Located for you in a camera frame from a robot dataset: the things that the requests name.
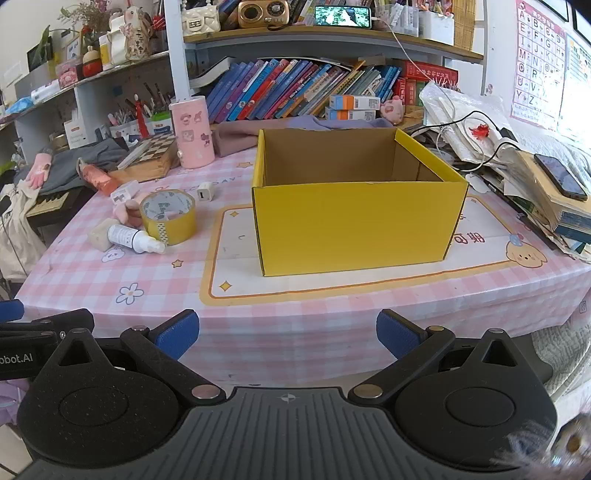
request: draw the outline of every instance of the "tape roll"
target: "tape roll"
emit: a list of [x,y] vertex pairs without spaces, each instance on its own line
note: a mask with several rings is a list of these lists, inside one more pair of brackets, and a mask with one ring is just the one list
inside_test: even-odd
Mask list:
[[197,231],[195,199],[182,190],[150,193],[139,206],[149,236],[177,245]]

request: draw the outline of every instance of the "pink canister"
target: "pink canister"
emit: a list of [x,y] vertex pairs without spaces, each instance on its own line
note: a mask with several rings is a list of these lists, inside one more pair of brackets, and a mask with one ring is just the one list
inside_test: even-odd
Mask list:
[[170,104],[178,156],[184,168],[209,165],[214,159],[212,131],[204,96]]

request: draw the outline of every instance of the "desk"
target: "desk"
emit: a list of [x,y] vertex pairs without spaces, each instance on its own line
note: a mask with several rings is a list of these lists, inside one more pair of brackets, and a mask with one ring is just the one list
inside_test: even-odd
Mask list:
[[[203,181],[219,182],[214,201],[197,203],[198,233],[164,255],[94,250],[86,234],[112,209],[94,196],[19,292],[26,318],[85,307],[97,336],[118,336],[195,309],[201,335],[181,359],[188,367],[214,382],[301,384],[388,365],[375,336],[382,308],[457,336],[480,337],[489,327],[523,335],[564,323],[591,287],[591,265],[550,251],[493,193],[474,191],[445,262],[263,278],[249,208],[254,158],[251,149],[142,184],[194,194]],[[509,260],[510,234],[546,261],[525,268]]]

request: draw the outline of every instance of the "checkered tablecloth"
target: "checkered tablecloth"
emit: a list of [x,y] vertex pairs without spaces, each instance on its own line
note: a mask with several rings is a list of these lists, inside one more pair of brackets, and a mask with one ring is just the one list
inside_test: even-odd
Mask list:
[[86,235],[112,214],[99,194],[68,224],[35,266],[18,298],[26,318],[87,308],[96,336],[118,336],[137,324],[150,327],[183,309],[201,322],[197,343],[182,357],[211,381],[283,385],[317,381],[382,368],[392,361],[375,334],[383,308],[422,327],[445,325],[462,337],[480,337],[490,327],[523,335],[561,325],[591,288],[591,265],[550,251],[493,193],[480,198],[548,261],[541,268],[517,264],[500,270],[322,299],[206,306],[200,281],[218,211],[251,202],[255,149],[218,159],[198,170],[177,168],[142,190],[176,188],[194,194],[215,181],[214,201],[197,203],[198,233],[168,247],[164,255],[93,249]]

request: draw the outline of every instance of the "alphabet poster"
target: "alphabet poster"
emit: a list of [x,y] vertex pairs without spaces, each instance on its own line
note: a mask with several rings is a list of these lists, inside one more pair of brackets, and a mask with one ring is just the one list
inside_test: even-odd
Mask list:
[[511,116],[556,130],[564,89],[566,33],[517,0],[517,75]]

